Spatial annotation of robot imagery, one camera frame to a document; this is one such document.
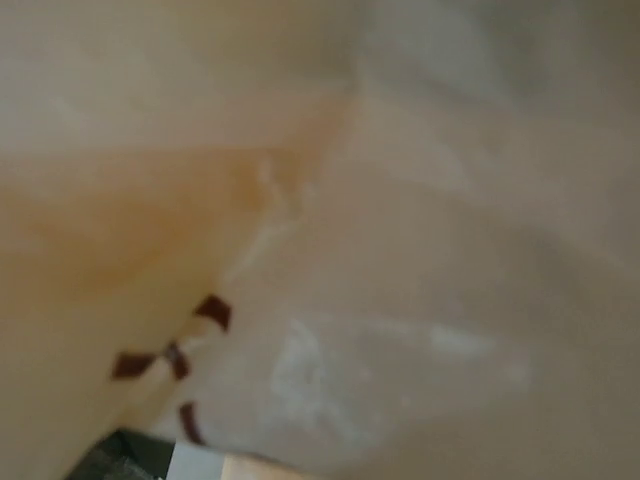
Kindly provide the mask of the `banana print plastic bag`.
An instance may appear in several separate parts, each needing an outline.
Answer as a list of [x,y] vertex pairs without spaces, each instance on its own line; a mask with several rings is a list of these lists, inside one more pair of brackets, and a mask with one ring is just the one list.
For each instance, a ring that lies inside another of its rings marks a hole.
[[639,475],[635,1],[5,1],[1,475]]

